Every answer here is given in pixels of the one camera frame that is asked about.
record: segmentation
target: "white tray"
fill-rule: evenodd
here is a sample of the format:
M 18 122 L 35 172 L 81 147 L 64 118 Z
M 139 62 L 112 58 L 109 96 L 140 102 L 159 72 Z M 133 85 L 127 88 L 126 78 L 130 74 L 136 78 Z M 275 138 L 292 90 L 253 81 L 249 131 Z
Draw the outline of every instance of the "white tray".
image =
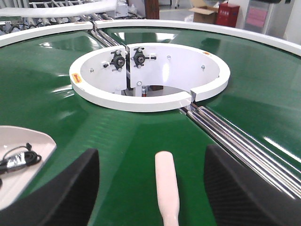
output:
M 32 145 L 32 150 L 41 155 L 42 160 L 30 167 L 0 175 L 2 179 L 0 210 L 18 198 L 56 149 L 54 140 L 45 133 L 15 126 L 0 126 L 0 160 L 7 151 L 18 146 L 25 146 L 26 143 Z M 8 156 L 23 150 L 26 149 L 17 149 L 9 153 Z

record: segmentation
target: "red container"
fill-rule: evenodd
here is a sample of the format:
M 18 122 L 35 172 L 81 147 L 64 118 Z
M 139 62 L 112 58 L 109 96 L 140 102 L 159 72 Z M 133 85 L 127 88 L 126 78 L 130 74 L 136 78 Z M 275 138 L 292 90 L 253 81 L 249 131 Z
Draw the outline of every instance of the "red container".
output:
M 235 27 L 237 16 L 239 12 L 239 6 L 229 3 L 220 4 L 217 13 L 216 24 L 224 25 L 228 27 Z

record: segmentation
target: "cardboard box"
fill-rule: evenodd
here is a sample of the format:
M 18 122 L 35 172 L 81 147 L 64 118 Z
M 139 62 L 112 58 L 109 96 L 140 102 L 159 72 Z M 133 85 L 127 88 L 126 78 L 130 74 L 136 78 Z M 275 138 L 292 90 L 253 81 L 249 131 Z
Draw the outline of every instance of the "cardboard box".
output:
M 218 8 L 210 7 L 204 3 L 203 0 L 191 0 L 194 8 L 189 9 L 190 12 L 194 12 L 193 22 L 214 24 Z

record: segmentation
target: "floor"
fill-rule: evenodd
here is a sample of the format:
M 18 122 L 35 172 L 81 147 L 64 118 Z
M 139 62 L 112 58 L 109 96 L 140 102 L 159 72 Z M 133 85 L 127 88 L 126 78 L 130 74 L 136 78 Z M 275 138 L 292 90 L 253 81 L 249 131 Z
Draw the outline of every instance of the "floor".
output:
M 171 6 L 170 0 L 159 0 L 161 20 L 193 20 L 193 13 L 188 11 L 188 9 L 192 8 L 190 0 L 180 0 L 177 9 L 175 9 L 175 4 L 176 0 L 172 0 Z

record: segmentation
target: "white handle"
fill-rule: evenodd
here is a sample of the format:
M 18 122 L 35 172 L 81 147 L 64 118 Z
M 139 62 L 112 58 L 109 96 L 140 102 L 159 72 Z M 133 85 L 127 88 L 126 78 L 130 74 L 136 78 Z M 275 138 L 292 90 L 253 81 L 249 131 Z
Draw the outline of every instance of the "white handle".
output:
M 179 226 L 180 198 L 173 155 L 162 151 L 155 155 L 158 206 L 164 226 Z

